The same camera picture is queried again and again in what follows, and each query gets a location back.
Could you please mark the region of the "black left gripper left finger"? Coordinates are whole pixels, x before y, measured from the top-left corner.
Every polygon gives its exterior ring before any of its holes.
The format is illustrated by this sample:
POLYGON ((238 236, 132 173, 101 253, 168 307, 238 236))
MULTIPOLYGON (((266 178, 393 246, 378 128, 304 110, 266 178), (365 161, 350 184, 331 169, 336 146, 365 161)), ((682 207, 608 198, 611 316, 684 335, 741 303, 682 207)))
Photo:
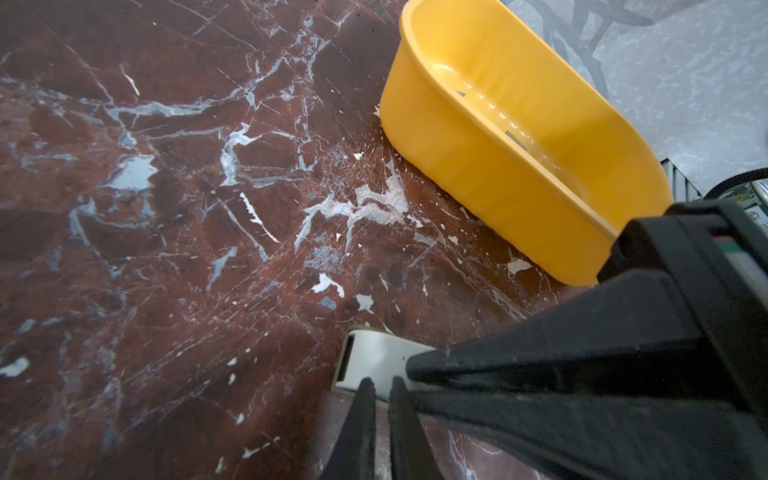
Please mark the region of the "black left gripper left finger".
POLYGON ((339 437, 321 479, 374 479, 376 452, 376 395, 364 378, 353 398, 339 437))

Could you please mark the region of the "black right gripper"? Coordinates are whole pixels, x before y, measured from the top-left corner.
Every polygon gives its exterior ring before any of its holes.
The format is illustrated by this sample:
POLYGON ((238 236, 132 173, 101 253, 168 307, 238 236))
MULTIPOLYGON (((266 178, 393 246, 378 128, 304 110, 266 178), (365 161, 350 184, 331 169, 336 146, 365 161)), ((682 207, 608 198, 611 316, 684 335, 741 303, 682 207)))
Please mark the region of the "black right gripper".
MULTIPOLYGON (((501 333, 411 357, 409 379, 464 390, 716 396, 715 352, 746 406, 766 413, 767 238, 736 204, 677 203, 630 221, 597 278, 612 280, 501 333)), ((767 476, 766 433, 722 402, 434 391, 414 393, 413 405, 554 478, 767 476)))

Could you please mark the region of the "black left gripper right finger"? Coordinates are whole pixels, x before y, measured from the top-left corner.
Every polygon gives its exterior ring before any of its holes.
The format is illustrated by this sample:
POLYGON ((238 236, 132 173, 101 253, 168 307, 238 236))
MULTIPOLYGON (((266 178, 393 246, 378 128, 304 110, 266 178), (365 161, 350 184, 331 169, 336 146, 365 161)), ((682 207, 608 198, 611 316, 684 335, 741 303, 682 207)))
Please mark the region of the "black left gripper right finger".
POLYGON ((401 377, 394 377, 389 396, 390 458, 392 478, 443 479, 401 377))

